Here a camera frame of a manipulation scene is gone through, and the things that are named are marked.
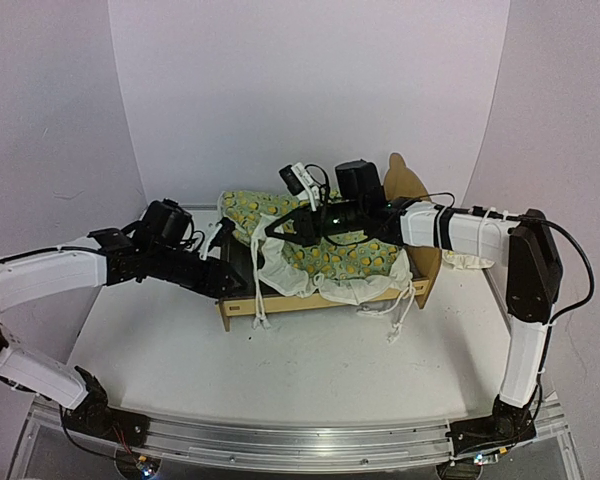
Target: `white cable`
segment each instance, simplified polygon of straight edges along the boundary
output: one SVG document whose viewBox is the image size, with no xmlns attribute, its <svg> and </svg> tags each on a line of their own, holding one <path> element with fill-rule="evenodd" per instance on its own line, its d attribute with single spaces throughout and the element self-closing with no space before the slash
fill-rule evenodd
<svg viewBox="0 0 600 480">
<path fill-rule="evenodd" d="M 485 213 L 484 217 L 482 217 L 482 220 L 480 220 L 480 225 L 478 226 L 478 258 L 482 258 L 482 229 L 487 224 L 489 214 L 495 211 L 496 209 L 494 207 L 489 207 L 487 213 Z"/>
<path fill-rule="evenodd" d="M 447 208 L 449 207 L 445 205 L 436 219 L 436 232 L 438 233 L 438 245 L 440 245 L 440 248 L 442 248 L 442 237 L 440 236 L 440 218 L 442 218 L 442 215 L 444 215 L 444 211 Z"/>
<path fill-rule="evenodd" d="M 200 254 L 200 260 L 205 261 L 209 256 L 209 245 L 211 244 L 210 240 L 206 240 L 202 244 L 202 253 Z"/>
<path fill-rule="evenodd" d="M 298 200 L 309 200 L 311 205 L 311 211 L 315 212 L 318 210 L 318 204 L 316 196 L 320 196 L 320 189 L 318 188 L 318 182 L 315 178 L 307 171 L 302 163 L 298 162 L 291 167 L 291 172 L 295 175 L 296 179 L 302 185 L 303 191 L 296 195 Z"/>
</svg>

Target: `white wall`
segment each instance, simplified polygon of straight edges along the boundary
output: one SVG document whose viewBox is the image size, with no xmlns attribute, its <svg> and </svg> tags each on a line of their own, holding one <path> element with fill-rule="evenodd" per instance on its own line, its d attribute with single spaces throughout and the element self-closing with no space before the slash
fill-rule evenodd
<svg viewBox="0 0 600 480">
<path fill-rule="evenodd" d="M 124 225 L 144 205 L 106 0 L 0 1 L 0 256 Z M 1 321 L 66 360 L 93 294 L 29 302 Z M 30 403 L 0 383 L 0 478 Z"/>
<path fill-rule="evenodd" d="M 549 371 L 590 479 L 600 478 L 600 2 L 515 0 L 467 205 L 536 207 L 588 252 L 593 303 L 557 326 Z M 561 242 L 562 304 L 586 276 Z M 501 286 L 504 277 L 500 277 Z"/>
<path fill-rule="evenodd" d="M 148 199 L 282 191 L 282 166 L 401 152 L 464 194 L 491 105 L 508 0 L 109 1 Z"/>
</svg>

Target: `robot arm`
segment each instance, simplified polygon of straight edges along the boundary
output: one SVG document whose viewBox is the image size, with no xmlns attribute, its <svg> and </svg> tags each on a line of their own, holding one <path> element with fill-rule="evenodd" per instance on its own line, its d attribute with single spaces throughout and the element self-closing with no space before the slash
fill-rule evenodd
<svg viewBox="0 0 600 480">
<path fill-rule="evenodd" d="M 329 203 L 328 194 L 324 195 L 326 204 L 315 211 L 307 206 L 293 210 L 272 223 L 267 235 L 304 246 L 318 244 L 322 238 L 342 246 L 330 237 L 362 230 L 367 239 L 398 246 L 438 247 L 508 266 L 506 302 L 511 341 L 499 395 L 491 416 L 454 422 L 449 435 L 456 456 L 533 438 L 534 418 L 529 409 L 539 387 L 563 273 L 547 226 L 551 222 L 537 210 L 510 216 L 480 207 L 445 207 L 423 198 L 389 202 L 375 165 L 363 160 L 338 165 L 336 175 L 341 201 Z M 283 171 L 281 176 L 293 192 Z M 275 231 L 290 221 L 293 232 Z"/>
<path fill-rule="evenodd" d="M 213 238 L 205 242 L 206 249 L 219 245 L 232 226 L 221 222 Z M 189 239 L 184 240 L 187 230 Z M 200 258 L 198 248 L 191 248 L 193 233 L 189 213 L 170 200 L 155 201 L 141 220 L 122 230 L 94 231 L 69 244 L 2 258 L 0 314 L 55 293 L 132 279 L 141 282 L 146 277 L 212 298 L 243 288 L 244 280 L 228 263 Z M 91 424 L 86 433 L 99 435 L 110 424 L 106 393 L 95 377 L 28 348 L 1 324 L 0 379 L 57 401 L 82 421 L 88 419 Z"/>
</svg>

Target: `white cloth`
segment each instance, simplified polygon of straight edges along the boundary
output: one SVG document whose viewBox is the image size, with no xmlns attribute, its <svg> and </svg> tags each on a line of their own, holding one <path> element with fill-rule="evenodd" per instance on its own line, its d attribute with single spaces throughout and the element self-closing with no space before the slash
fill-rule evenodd
<svg viewBox="0 0 600 480">
<path fill-rule="evenodd" d="M 297 295 L 299 297 L 309 297 L 316 291 L 320 295 L 332 302 L 346 303 L 349 305 L 360 305 L 382 295 L 389 288 L 395 288 L 403 292 L 394 305 L 397 306 L 405 295 L 411 293 L 410 303 L 413 301 L 413 274 L 409 268 L 409 258 L 405 250 L 401 250 L 395 262 L 391 266 L 388 276 L 371 275 L 364 279 L 351 280 L 333 280 L 325 278 L 322 274 L 317 274 L 311 279 L 304 270 L 292 267 L 282 256 L 284 240 L 267 237 L 265 228 L 276 220 L 271 215 L 261 215 L 260 223 L 251 236 L 251 255 L 254 263 L 254 280 L 256 283 L 256 318 L 254 319 L 254 328 L 258 325 L 268 326 L 266 312 L 264 311 L 264 301 L 260 292 L 258 281 L 274 288 L 285 297 Z M 264 257 L 264 266 L 258 270 L 257 252 L 262 244 L 261 252 Z M 405 313 L 401 316 L 401 321 L 394 325 L 394 333 L 399 334 Z"/>
<path fill-rule="evenodd" d="M 490 268 L 493 266 L 491 260 L 485 258 L 476 257 L 474 255 L 463 255 L 459 253 L 449 252 L 448 250 L 442 251 L 442 259 L 445 263 L 451 265 L 454 269 L 458 270 L 471 270 L 480 268 Z"/>
</svg>

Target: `white table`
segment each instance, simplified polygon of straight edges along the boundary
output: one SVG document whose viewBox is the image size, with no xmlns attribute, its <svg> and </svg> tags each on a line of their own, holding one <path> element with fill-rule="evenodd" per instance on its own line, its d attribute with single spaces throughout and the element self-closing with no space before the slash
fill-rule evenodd
<svg viewBox="0 0 600 480">
<path fill-rule="evenodd" d="M 194 212 L 197 228 L 216 213 Z M 391 424 L 489 414 L 509 334 L 482 272 L 444 268 L 400 338 L 391 317 L 354 307 L 236 318 L 214 301 L 148 279 L 104 288 L 70 363 L 96 375 L 111 404 L 251 424 Z"/>
</svg>

